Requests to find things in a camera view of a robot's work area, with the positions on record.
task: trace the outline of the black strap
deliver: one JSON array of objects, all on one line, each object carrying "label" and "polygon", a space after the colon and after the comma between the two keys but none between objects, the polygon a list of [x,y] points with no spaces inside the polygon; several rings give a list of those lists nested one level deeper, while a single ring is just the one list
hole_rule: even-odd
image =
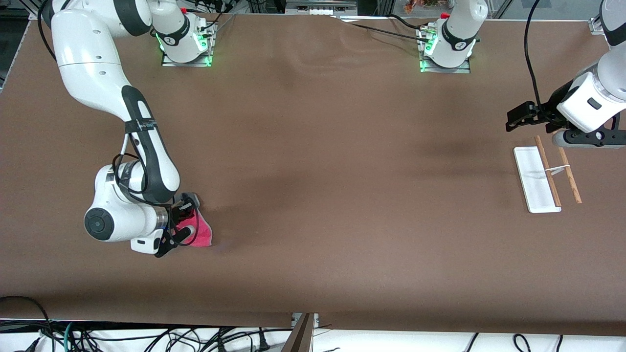
[{"label": "black strap", "polygon": [[448,43],[450,43],[450,45],[452,46],[452,50],[454,50],[454,51],[463,51],[463,50],[465,50],[465,48],[467,48],[468,45],[470,45],[471,42],[473,42],[474,39],[476,38],[475,34],[474,34],[474,36],[472,36],[471,38],[468,38],[468,39],[461,39],[459,37],[455,37],[448,30],[448,20],[446,20],[443,23],[443,26],[441,26],[441,34],[443,34],[443,38]]},{"label": "black strap", "polygon": [[132,36],[140,36],[150,30],[150,26],[145,24],[137,10],[135,0],[113,0],[115,12],[120,18],[121,25]]},{"label": "black strap", "polygon": [[165,42],[165,44],[169,45],[169,46],[176,46],[178,45],[178,42],[184,38],[187,33],[189,33],[189,27],[190,27],[190,23],[189,23],[189,18],[187,16],[183,16],[185,18],[185,23],[183,23],[183,26],[180,27],[180,29],[178,31],[175,31],[174,33],[161,33],[159,31],[156,31],[156,34],[158,35],[159,38],[161,38],[162,41]]},{"label": "black strap", "polygon": [[124,164],[124,169],[122,169],[122,171],[121,171],[121,175],[120,175],[120,186],[121,186],[120,187],[120,191],[128,199],[132,199],[132,196],[130,195],[130,192],[128,191],[128,188],[130,187],[130,174],[131,174],[131,171],[133,170],[133,166],[135,166],[135,164],[138,163],[138,162],[139,162],[139,160],[134,160],[134,161],[125,163]]},{"label": "black strap", "polygon": [[623,23],[621,26],[611,31],[604,24],[604,20],[602,19],[602,16],[600,16],[600,22],[602,23],[604,36],[607,39],[607,43],[610,46],[618,46],[622,44],[624,41],[626,41],[626,23]]},{"label": "black strap", "polygon": [[153,118],[138,118],[127,121],[125,124],[126,134],[142,131],[154,130],[157,128],[157,121]]}]

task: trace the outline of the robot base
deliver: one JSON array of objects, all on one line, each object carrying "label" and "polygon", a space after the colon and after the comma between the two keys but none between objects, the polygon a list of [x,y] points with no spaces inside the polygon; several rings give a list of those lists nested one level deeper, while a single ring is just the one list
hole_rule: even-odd
[{"label": "robot base", "polygon": [[419,51],[419,71],[420,72],[437,72],[437,73],[470,73],[470,60],[465,61],[458,67],[445,68],[434,63],[433,59],[426,56],[424,52],[429,49],[429,45],[432,45],[437,38],[435,36],[435,23],[431,22],[428,26],[423,26],[422,29],[416,29],[415,34],[418,38],[427,38],[430,40],[428,43],[418,41]]},{"label": "robot base", "polygon": [[177,63],[170,59],[165,53],[161,59],[161,66],[165,67],[211,67],[213,65],[213,50],[215,49],[215,39],[217,37],[217,28],[219,23],[216,22],[211,27],[206,29],[206,44],[207,50],[200,54],[195,60],[188,63]]}]

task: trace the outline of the power cord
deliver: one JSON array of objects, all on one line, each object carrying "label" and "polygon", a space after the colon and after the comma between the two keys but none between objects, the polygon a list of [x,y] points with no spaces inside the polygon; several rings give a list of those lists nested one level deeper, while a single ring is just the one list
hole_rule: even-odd
[{"label": "power cord", "polygon": [[[4,297],[0,297],[0,303],[4,302],[4,301],[10,301],[10,300],[22,300],[22,301],[27,301],[30,303],[33,303],[35,306],[37,306],[37,308],[39,308],[39,311],[41,312],[41,315],[43,315],[44,320],[46,321],[46,326],[48,328],[48,332],[50,333],[50,335],[54,334],[54,329],[52,328],[52,324],[50,323],[50,318],[48,317],[48,313],[46,312],[45,309],[43,309],[43,306],[37,302],[37,300],[30,298],[30,297],[26,297],[26,296],[4,296]],[[54,341],[52,342],[52,352],[55,351],[55,343]]]},{"label": "power cord", "polygon": [[537,88],[537,79],[535,78],[535,72],[533,71],[533,65],[530,63],[530,57],[528,55],[528,30],[530,29],[530,21],[533,19],[533,14],[535,13],[535,9],[541,0],[535,0],[532,7],[530,8],[530,12],[528,13],[528,19],[526,20],[526,28],[524,29],[524,57],[526,58],[526,65],[528,66],[528,72],[530,73],[530,79],[533,82],[533,91],[535,92],[535,100],[537,101],[537,109],[539,112],[545,116],[548,121],[554,122],[553,119],[543,111],[541,107],[541,99],[539,98],[539,89]]},{"label": "power cord", "polygon": [[217,352],[227,352],[226,347],[224,347],[224,341],[221,338],[217,339]]},{"label": "power cord", "polygon": [[267,340],[265,339],[265,334],[263,333],[263,329],[259,328],[259,349],[258,352],[265,352],[270,349],[270,345],[267,344]]},{"label": "power cord", "polygon": [[402,37],[402,38],[413,39],[413,40],[416,40],[416,41],[428,42],[428,39],[426,39],[426,38],[418,38],[418,37],[415,37],[415,36],[408,36],[406,34],[385,31],[384,29],[379,29],[379,28],[374,28],[374,27],[369,27],[369,26],[363,26],[362,24],[357,24],[357,23],[352,23],[352,22],[348,22],[348,24],[351,24],[353,26],[357,26],[357,27],[360,27],[360,28],[370,29],[372,31],[377,31],[377,32],[381,32],[381,33],[390,34],[390,35],[393,35],[393,36],[399,36],[399,37]]},{"label": "power cord", "polygon": [[[250,335],[256,335],[256,334],[260,334],[261,332],[264,333],[273,333],[274,331],[292,331],[292,329],[266,329],[266,330],[262,330],[262,331],[253,331],[250,333],[244,333],[243,331],[240,331],[238,333],[234,333],[232,335],[228,335],[228,336],[222,336],[222,342],[223,344],[227,344],[231,341],[234,341],[236,339],[240,339],[240,338],[244,338],[244,337],[248,337]],[[206,348],[208,348],[210,346],[210,344],[207,344],[203,349],[201,349],[199,352],[204,352]],[[214,346],[213,348],[210,348],[207,350],[207,352],[212,352],[215,349],[217,349],[218,346]]]},{"label": "power cord", "polygon": [[476,341],[476,338],[478,337],[478,333],[475,333],[474,336],[471,337],[471,340],[469,341],[469,345],[467,347],[467,349],[465,349],[465,352],[470,352],[472,346],[474,346],[474,341]]},{"label": "power cord", "polygon": [[46,49],[48,49],[48,52],[50,53],[50,56],[52,56],[52,59],[54,59],[54,61],[56,62],[56,55],[54,55],[54,51],[52,51],[52,48],[50,48],[50,45],[48,44],[48,40],[46,39],[46,36],[43,34],[43,26],[41,24],[42,22],[41,16],[43,14],[43,8],[46,6],[48,1],[50,0],[43,0],[41,2],[41,5],[39,5],[39,9],[37,9],[37,28],[39,28],[39,35],[41,36],[41,40],[43,41],[43,44],[46,46]]},{"label": "power cord", "polygon": [[181,344],[187,345],[189,347],[192,348],[193,352],[197,352],[196,347],[188,342],[182,341],[183,339],[185,339],[185,335],[187,335],[188,333],[194,333],[196,335],[196,337],[198,338],[198,341],[200,341],[200,337],[198,336],[198,334],[195,332],[195,329],[189,329],[189,331],[187,331],[184,334],[178,335],[176,333],[168,333],[168,337],[170,338],[169,342],[167,343],[167,346],[165,347],[165,352],[171,352],[172,347],[174,346],[174,344],[180,342]]},{"label": "power cord", "polygon": [[31,345],[28,346],[28,348],[26,348],[24,352],[35,352],[35,350],[37,349],[37,344],[39,343],[40,339],[41,338],[36,338],[35,341],[33,341],[33,343],[31,343]]},{"label": "power cord", "polygon": [[393,14],[393,13],[388,14],[386,17],[389,17],[389,18],[395,18],[395,19],[397,19],[398,21],[400,21],[400,23],[402,23],[403,25],[405,25],[405,26],[407,26],[407,27],[409,27],[409,28],[413,28],[413,29],[419,29],[419,28],[421,28],[422,26],[425,26],[425,25],[427,25],[427,24],[428,24],[428,22],[426,22],[426,23],[424,23],[424,24],[420,24],[419,26],[413,26],[411,23],[408,23],[407,21],[405,21],[405,20],[404,20],[404,18],[402,18],[402,17],[398,16],[397,14]]},{"label": "power cord", "polygon": [[[520,348],[520,345],[518,345],[517,343],[517,339],[521,338],[522,341],[524,341],[524,344],[526,345],[526,351],[522,350]],[[557,348],[555,349],[555,352],[560,352],[561,350],[561,343],[563,342],[563,335],[559,335],[558,336],[558,342],[557,342]],[[531,352],[530,351],[530,344],[528,344],[528,340],[526,339],[526,336],[522,335],[522,334],[515,334],[513,335],[513,344],[515,345],[515,348],[517,348],[517,350],[519,352]]]},{"label": "power cord", "polygon": [[211,28],[211,26],[213,26],[215,23],[217,23],[217,21],[220,19],[220,17],[222,17],[222,14],[223,13],[219,13],[217,15],[217,17],[211,23],[209,23],[208,25],[206,25],[204,27],[200,27],[200,30],[203,31],[203,30],[205,30],[207,28]]}]

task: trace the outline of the metal frame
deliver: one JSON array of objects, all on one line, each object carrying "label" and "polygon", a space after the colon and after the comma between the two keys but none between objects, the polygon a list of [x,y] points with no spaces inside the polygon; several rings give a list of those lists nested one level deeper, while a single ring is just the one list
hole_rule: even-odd
[{"label": "metal frame", "polygon": [[395,5],[396,0],[378,0],[378,6],[376,6],[378,11],[376,11],[374,15],[389,14]]},{"label": "metal frame", "polygon": [[314,313],[305,313],[298,319],[280,352],[310,352],[316,323],[314,316]]},{"label": "metal frame", "polygon": [[251,13],[267,13],[265,3],[267,0],[248,0],[248,6]]},{"label": "metal frame", "polygon": [[604,35],[604,28],[602,28],[600,14],[598,14],[598,16],[595,16],[594,18],[589,19],[589,21],[587,22],[589,23],[589,30],[591,31],[592,35],[594,36]]},{"label": "metal frame", "polygon": [[[505,0],[504,3],[502,4],[502,6],[500,6],[500,8],[496,11],[496,13],[491,18],[495,18],[495,19],[502,18],[502,16],[504,16],[506,10],[508,10],[509,6],[511,6],[512,2],[513,2],[513,0]],[[493,9],[493,1],[490,0],[489,3],[491,5],[491,8]]]},{"label": "metal frame", "polygon": [[37,18],[37,12],[41,6],[41,0],[19,0],[19,2],[24,6],[24,9],[26,9],[29,14]]}]

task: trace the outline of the black cable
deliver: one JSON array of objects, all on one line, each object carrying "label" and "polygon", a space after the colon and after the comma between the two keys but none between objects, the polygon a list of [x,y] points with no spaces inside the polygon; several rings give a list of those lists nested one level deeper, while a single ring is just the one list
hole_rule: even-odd
[{"label": "black cable", "polygon": [[561,343],[563,342],[563,335],[559,335],[558,336],[558,342],[557,342],[557,348],[555,349],[555,352],[560,352],[561,351]]},{"label": "black cable", "polygon": [[193,238],[188,243],[184,243],[186,239],[183,240],[180,243],[176,242],[176,241],[174,241],[172,239],[178,246],[182,246],[182,247],[190,246],[195,241],[195,239],[198,237],[198,230],[199,230],[199,227],[200,227],[200,209],[198,209],[196,207],[194,207],[193,209],[195,210],[195,215],[194,216],[196,218],[196,227],[195,227],[195,231],[193,232]]},{"label": "black cable", "polygon": [[212,344],[216,343],[219,339],[221,339],[222,336],[233,331],[234,329],[235,328],[220,328],[210,339],[208,339],[204,347],[200,348],[199,352],[204,352],[209,347],[211,347]]},{"label": "black cable", "polygon": [[43,14],[43,8],[48,3],[48,1],[49,0],[43,0],[41,2],[41,5],[39,6],[39,9],[37,10],[37,27],[39,28],[39,35],[41,36],[41,40],[46,46],[46,49],[48,49],[48,52],[52,56],[52,59],[56,61],[56,56],[54,55],[54,51],[52,51],[52,48],[50,48],[50,45],[48,44],[48,40],[46,39],[46,36],[43,34],[43,26],[41,25],[41,22],[42,22],[41,15]]},{"label": "black cable", "polygon": [[215,9],[210,8],[205,1],[203,1],[202,4],[200,4],[200,1],[192,1],[192,0],[185,0],[185,2],[190,3],[190,4],[193,3],[193,5],[197,9],[199,5],[202,5],[207,8],[207,11],[209,11],[209,13],[211,12],[211,10],[215,11]]},{"label": "black cable", "polygon": [[351,24],[351,25],[353,25],[353,26],[357,26],[357,27],[360,27],[360,28],[365,28],[365,29],[371,29],[371,30],[373,30],[373,31],[377,31],[377,32],[381,32],[381,33],[386,33],[386,34],[391,34],[391,35],[393,35],[393,36],[399,36],[399,37],[402,37],[402,38],[413,39],[413,40],[416,40],[416,41],[423,41],[423,42],[425,42],[425,43],[426,43],[426,42],[428,42],[428,39],[426,39],[426,38],[418,38],[418,37],[415,37],[415,36],[408,36],[408,35],[406,35],[406,34],[401,34],[401,33],[395,33],[395,32],[385,31],[384,29],[379,29],[379,28],[374,28],[374,27],[369,27],[369,26],[363,26],[362,24],[356,24],[356,23],[352,23],[352,22],[348,22],[348,23],[349,23],[349,24]]},{"label": "black cable", "polygon": [[[198,333],[195,331],[196,329],[197,328],[192,328],[189,331],[187,331],[187,333],[189,333],[189,332],[193,333],[195,335],[195,337],[196,337],[195,339],[186,337],[185,334],[187,334],[187,333],[185,333],[183,335],[179,335],[177,333],[172,333],[172,335],[179,336],[181,339],[185,339],[187,341],[195,342],[195,343],[198,344],[198,349],[200,349],[200,348],[202,348],[202,345],[204,344],[204,342],[202,342],[202,339],[200,338],[200,335],[198,335]],[[187,346],[191,346],[191,348],[193,348],[194,351],[197,351],[197,349],[194,346],[192,346],[192,345],[190,345],[188,343],[185,343],[185,344]]]},{"label": "black cable", "polygon": [[205,29],[207,29],[207,28],[211,28],[211,26],[213,26],[215,23],[217,23],[217,20],[218,20],[218,19],[220,19],[220,17],[222,17],[222,14],[223,14],[223,13],[219,13],[219,14],[217,15],[217,17],[216,17],[216,18],[215,18],[215,19],[214,19],[211,23],[209,23],[208,25],[206,25],[206,26],[204,26],[204,27],[201,27],[201,28],[200,28],[200,30],[201,30],[201,31],[203,31],[203,30],[205,30]]},{"label": "black cable", "polygon": [[[139,163],[141,164],[141,168],[143,169],[143,174],[144,174],[144,179],[145,179],[145,182],[143,183],[143,187],[141,188],[141,190],[133,190],[130,187],[127,187],[127,186],[121,184],[120,175],[119,175],[119,169],[120,169],[120,166],[122,164],[122,160],[124,159],[124,156],[126,156],[126,155],[129,156],[129,157],[132,157],[132,158],[135,158],[135,159],[139,160]],[[132,199],[135,199],[137,202],[140,202],[140,203],[152,205],[153,207],[169,208],[169,207],[172,206],[171,204],[167,204],[167,203],[163,203],[162,204],[162,203],[149,202],[149,201],[147,201],[145,199],[141,199],[141,198],[135,196],[135,194],[142,194],[142,193],[144,193],[146,191],[146,189],[148,189],[148,177],[147,177],[148,170],[146,169],[146,165],[143,163],[143,160],[139,159],[136,155],[127,154],[127,153],[115,155],[113,157],[113,161],[111,162],[111,164],[112,164],[112,167],[113,167],[113,178],[115,180],[115,184],[117,184],[117,186],[119,188],[121,188],[121,189],[122,188],[126,189],[128,191],[128,195]]]},{"label": "black cable", "polygon": [[33,343],[31,343],[30,346],[26,348],[25,352],[35,352],[35,350],[37,349],[37,344],[39,343],[39,340],[41,340],[41,338],[36,338],[35,341],[33,341]]},{"label": "black cable", "polygon": [[530,63],[530,57],[528,56],[528,29],[530,28],[530,21],[533,18],[533,13],[541,0],[535,0],[535,3],[530,8],[528,13],[528,19],[526,20],[526,28],[524,29],[524,56],[526,58],[526,65],[528,66],[528,72],[530,73],[530,79],[533,82],[533,91],[535,92],[535,100],[537,101],[537,108],[539,112],[545,115],[543,108],[541,107],[541,100],[539,99],[539,90],[537,88],[537,79],[535,78],[535,72],[533,71],[533,65]]},{"label": "black cable", "polygon": [[135,336],[132,338],[118,338],[118,339],[109,339],[109,338],[94,338],[92,337],[91,339],[94,340],[98,340],[98,341],[131,341],[131,340],[136,340],[136,339],[153,339],[153,338],[157,338],[158,335],[153,335],[153,336]]},{"label": "black cable", "polygon": [[150,352],[150,351],[152,351],[152,349],[157,345],[159,340],[161,340],[165,335],[170,333],[170,331],[172,331],[172,330],[171,329],[167,329],[161,335],[158,335],[154,340],[152,340],[152,342],[148,346],[146,346],[146,349],[144,349],[143,352]]},{"label": "black cable", "polygon": [[[520,346],[517,344],[517,338],[521,338],[522,340],[524,340],[524,343],[526,344],[526,351],[523,351],[520,348]],[[517,350],[519,352],[530,352],[530,345],[528,344],[528,340],[522,334],[515,334],[515,335],[513,335],[513,344],[515,345],[515,348],[517,348]]]},{"label": "black cable", "polygon": [[91,335],[86,330],[80,331],[79,340],[78,340],[80,347],[78,347],[78,343],[76,342],[76,339],[74,338],[73,332],[69,334],[68,337],[69,337],[68,341],[70,345],[72,346],[71,351],[73,350],[79,351],[79,352],[87,351],[88,349],[85,348],[85,341],[87,342],[87,346],[90,347],[89,348],[90,351],[102,351],[100,347],[98,346],[98,343],[96,341],[92,341],[93,339],[91,338]]},{"label": "black cable", "polygon": [[196,352],[196,349],[195,349],[195,347],[192,344],[182,341],[182,339],[185,337],[185,335],[188,334],[188,333],[191,333],[192,331],[193,331],[193,329],[189,329],[189,331],[187,331],[186,333],[181,334],[181,335],[176,334],[176,333],[169,333],[168,337],[170,338],[170,340],[167,343],[167,346],[165,347],[165,352],[171,352],[172,347],[174,346],[174,344],[176,344],[178,342],[191,347],[193,349],[193,352]]},{"label": "black cable", "polygon": [[471,337],[471,340],[469,341],[469,345],[468,345],[467,349],[465,350],[465,352],[470,352],[471,351],[471,347],[474,346],[474,341],[476,341],[477,337],[478,337],[478,333],[475,333],[474,336]]},{"label": "black cable", "polygon": [[[263,330],[264,333],[273,333],[274,331],[292,331],[292,329],[267,329],[267,330]],[[236,339],[240,339],[240,338],[244,338],[246,336],[250,336],[250,335],[255,335],[255,334],[259,334],[259,331],[253,331],[250,333],[244,333],[243,331],[240,331],[238,333],[235,333],[233,335],[230,336],[225,336],[222,340],[222,342],[224,344],[229,343],[231,341],[234,341]],[[215,350],[217,348],[217,346],[214,346],[213,348],[209,349],[207,352],[211,352],[213,350]]]},{"label": "black cable", "polygon": [[[26,297],[26,296],[4,296],[4,297],[0,297],[0,302],[9,301],[11,299],[21,299],[23,301],[28,301],[30,303],[33,303],[35,306],[37,306],[37,308],[39,308],[39,311],[43,315],[43,318],[46,320],[46,325],[48,326],[48,332],[50,333],[50,335],[54,336],[54,330],[52,329],[52,325],[50,324],[50,318],[48,317],[46,310],[43,309],[43,306],[39,302],[37,302],[37,300],[30,298],[30,297]],[[54,341],[52,341],[53,352],[55,351],[55,348],[56,348],[56,344],[54,343]]]},{"label": "black cable", "polygon": [[407,21],[405,21],[404,18],[398,16],[397,14],[393,14],[393,13],[388,14],[387,17],[395,18],[398,21],[400,21],[403,25],[405,25],[405,26],[407,26],[409,28],[413,28],[413,29],[419,29],[421,26],[425,26],[425,25],[428,24],[428,22],[427,22],[427,23],[424,23],[424,24],[420,24],[419,26],[413,26],[411,23],[408,23]]},{"label": "black cable", "polygon": [[252,339],[252,336],[249,336],[250,338],[250,352],[254,352],[254,340]]},{"label": "black cable", "polygon": [[265,339],[265,333],[263,333],[263,328],[259,328],[259,349],[258,352],[265,352],[270,349],[270,345],[267,344],[267,340]]}]

